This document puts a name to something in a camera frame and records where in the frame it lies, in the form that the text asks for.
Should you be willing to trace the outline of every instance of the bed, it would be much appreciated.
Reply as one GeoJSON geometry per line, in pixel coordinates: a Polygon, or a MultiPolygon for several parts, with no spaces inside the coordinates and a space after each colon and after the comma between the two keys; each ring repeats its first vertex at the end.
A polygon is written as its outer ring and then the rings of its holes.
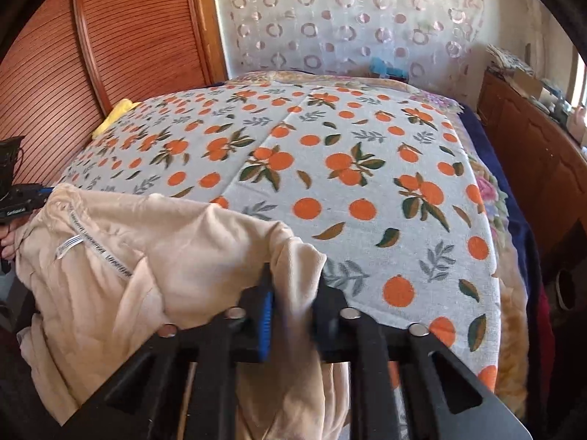
{"type": "Polygon", "coordinates": [[[462,112],[394,81],[249,73],[144,101],[60,182],[283,220],[328,256],[349,304],[425,323],[522,418],[528,291],[507,195],[462,112]]]}

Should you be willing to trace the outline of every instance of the floral blanket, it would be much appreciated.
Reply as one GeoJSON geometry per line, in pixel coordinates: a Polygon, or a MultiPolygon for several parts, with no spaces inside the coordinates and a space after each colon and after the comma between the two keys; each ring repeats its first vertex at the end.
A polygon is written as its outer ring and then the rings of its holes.
{"type": "Polygon", "coordinates": [[[327,254],[350,305],[424,323],[494,388],[507,213],[494,216],[503,199],[464,149],[459,112],[395,81],[250,73],[143,102],[62,180],[283,220],[327,254]]]}

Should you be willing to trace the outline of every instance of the human hand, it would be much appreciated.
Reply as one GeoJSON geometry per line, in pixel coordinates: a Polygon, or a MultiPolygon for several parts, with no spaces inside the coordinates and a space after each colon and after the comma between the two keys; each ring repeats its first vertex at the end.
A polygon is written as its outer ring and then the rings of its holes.
{"type": "Polygon", "coordinates": [[[0,257],[5,260],[14,259],[16,248],[14,248],[14,231],[27,223],[30,215],[15,218],[10,224],[0,226],[0,257]]]}

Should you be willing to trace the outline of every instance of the beige garment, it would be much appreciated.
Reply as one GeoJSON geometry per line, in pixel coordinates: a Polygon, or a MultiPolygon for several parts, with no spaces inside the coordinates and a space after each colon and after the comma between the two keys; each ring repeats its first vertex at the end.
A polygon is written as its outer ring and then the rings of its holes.
{"type": "Polygon", "coordinates": [[[283,223],[216,204],[63,184],[17,231],[16,244],[18,275],[40,311],[22,332],[21,351],[61,424],[162,323],[206,323],[255,285],[270,261],[279,305],[271,354],[239,370],[238,437],[338,437],[349,408],[348,371],[322,365],[309,335],[326,257],[283,223]],[[79,232],[76,217],[130,276],[87,240],[56,258],[59,245],[79,232]]]}

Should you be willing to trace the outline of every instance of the garment tag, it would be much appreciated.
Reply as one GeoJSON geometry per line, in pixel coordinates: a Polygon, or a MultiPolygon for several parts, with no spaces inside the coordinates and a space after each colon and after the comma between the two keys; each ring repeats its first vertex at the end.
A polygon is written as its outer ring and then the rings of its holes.
{"type": "Polygon", "coordinates": [[[81,238],[79,235],[72,236],[70,239],[65,240],[55,250],[55,258],[60,260],[65,256],[70,248],[73,248],[75,245],[78,245],[81,242],[83,242],[83,238],[81,238]]]}
{"type": "Polygon", "coordinates": [[[79,236],[82,238],[82,240],[87,243],[96,254],[104,258],[110,267],[113,268],[121,278],[128,280],[131,276],[133,276],[133,272],[128,269],[128,267],[122,261],[110,253],[101,244],[99,244],[96,239],[87,232],[86,228],[83,226],[83,224],[81,224],[81,221],[79,221],[79,218],[77,218],[77,214],[73,209],[69,211],[69,220],[73,224],[76,232],[79,233],[79,236]]]}

